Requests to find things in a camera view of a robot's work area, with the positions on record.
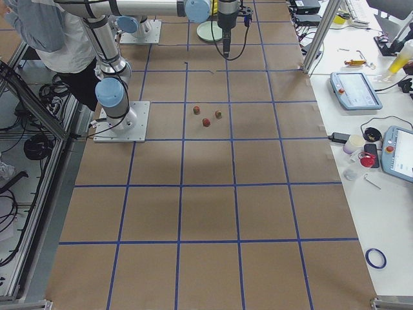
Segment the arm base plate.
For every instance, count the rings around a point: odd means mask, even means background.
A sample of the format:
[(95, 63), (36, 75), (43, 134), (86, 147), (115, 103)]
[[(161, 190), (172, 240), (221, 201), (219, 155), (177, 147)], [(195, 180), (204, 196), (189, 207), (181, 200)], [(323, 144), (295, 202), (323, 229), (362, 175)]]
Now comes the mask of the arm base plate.
[(123, 32), (120, 43), (122, 45), (150, 45), (158, 44), (160, 39), (162, 21), (147, 19), (138, 25), (134, 33)]
[[(129, 105), (130, 109), (125, 119), (114, 129), (112, 127), (120, 119), (115, 121), (109, 118), (97, 124), (97, 134), (92, 136), (96, 143), (145, 142), (150, 102), (131, 101)], [(101, 109), (99, 117), (106, 118), (106, 112), (103, 109)]]

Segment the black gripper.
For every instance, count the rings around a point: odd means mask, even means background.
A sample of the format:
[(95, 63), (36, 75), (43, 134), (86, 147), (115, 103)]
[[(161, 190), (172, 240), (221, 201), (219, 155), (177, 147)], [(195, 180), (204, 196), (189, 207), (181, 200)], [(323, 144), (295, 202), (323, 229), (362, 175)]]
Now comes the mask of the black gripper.
[(222, 31), (222, 43), (223, 43), (223, 57), (229, 58), (230, 46), (231, 46), (231, 29), (223, 29)]

